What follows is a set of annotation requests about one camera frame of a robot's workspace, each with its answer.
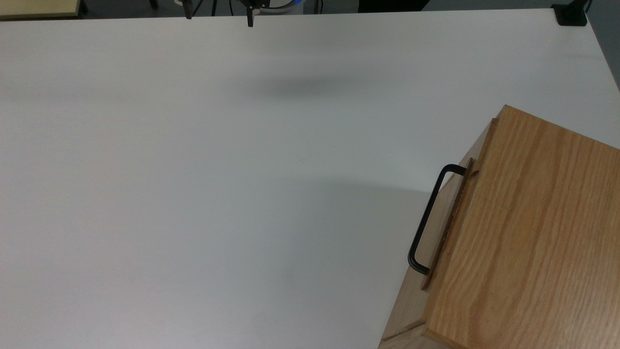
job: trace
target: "wooden panel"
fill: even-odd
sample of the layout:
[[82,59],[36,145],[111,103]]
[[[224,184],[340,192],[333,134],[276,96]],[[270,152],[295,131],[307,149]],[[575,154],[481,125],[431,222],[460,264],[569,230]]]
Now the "wooden panel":
[[[489,124],[489,126],[487,126],[487,128],[482,132],[480,137],[476,140],[474,145],[468,151],[466,157],[461,160],[459,165],[466,166],[467,161],[469,161],[470,158],[476,159],[479,157],[483,149],[483,145],[485,144],[485,140],[490,138],[487,137],[487,134],[490,129],[493,129],[491,128],[491,125],[492,124]],[[437,199],[435,200],[435,205],[433,206],[431,215],[428,218],[427,226],[424,235],[422,235],[422,240],[420,241],[420,246],[418,248],[419,252],[417,254],[417,258],[419,258],[418,260],[422,261],[422,263],[426,263],[426,265],[430,265],[433,260],[439,239],[445,229],[446,219],[448,218],[448,214],[452,208],[451,204],[454,201],[454,196],[459,188],[461,182],[460,179],[460,176],[450,177],[448,182],[446,182],[440,190],[437,195]],[[436,266],[437,268],[440,268],[440,263],[441,262],[438,262]],[[389,339],[423,324],[422,317],[424,308],[426,307],[428,301],[428,293],[426,291],[422,291],[420,287],[424,283],[425,279],[426,278],[424,275],[414,271],[411,268],[407,268],[405,278],[401,284],[401,289],[396,297],[394,307],[392,308],[392,313],[387,321],[383,336],[381,336],[383,340]]]
[[0,1],[0,19],[78,15],[79,0]]
[[378,349],[448,349],[443,344],[422,337],[423,325],[379,344]]
[[620,151],[505,107],[424,335],[620,347]]
[[497,129],[498,120],[493,119],[488,124],[486,129],[480,135],[478,140],[474,143],[471,149],[467,152],[465,157],[461,160],[459,164],[463,164],[465,161],[468,161],[470,158],[477,158],[474,163],[474,170],[470,175],[465,188],[463,190],[461,199],[461,203],[456,211],[452,223],[452,228],[448,232],[448,236],[446,238],[446,243],[444,249],[441,251],[441,256],[439,258],[438,264],[436,266],[435,278],[431,281],[430,286],[428,287],[428,292],[430,293],[427,301],[427,306],[422,314],[422,321],[426,322],[429,316],[429,313],[437,299],[437,295],[439,295],[439,291],[441,289],[441,284],[443,282],[443,278],[445,277],[446,270],[448,269],[448,265],[450,264],[450,260],[452,254],[454,252],[454,246],[456,245],[456,241],[459,237],[459,233],[461,231],[461,227],[463,226],[463,221],[467,216],[467,210],[469,209],[469,204],[471,203],[471,199],[474,195],[474,191],[476,190],[476,185],[478,183],[479,177],[479,169],[484,164],[486,153],[491,145],[493,137],[495,135],[495,130]]

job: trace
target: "wooden drawer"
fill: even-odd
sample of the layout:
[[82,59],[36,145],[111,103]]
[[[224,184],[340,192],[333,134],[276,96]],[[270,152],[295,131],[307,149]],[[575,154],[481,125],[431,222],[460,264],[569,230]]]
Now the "wooden drawer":
[[470,158],[379,347],[620,348],[620,150],[506,106]]
[[424,309],[429,300],[429,291],[438,290],[439,283],[433,280],[441,278],[447,267],[463,211],[476,187],[478,167],[484,161],[485,149],[493,137],[496,125],[497,119],[493,119],[459,162],[459,165],[469,168],[467,175],[452,175],[439,191],[416,254],[419,261],[430,266],[430,273],[424,276],[412,268],[407,269],[382,341],[425,323]]

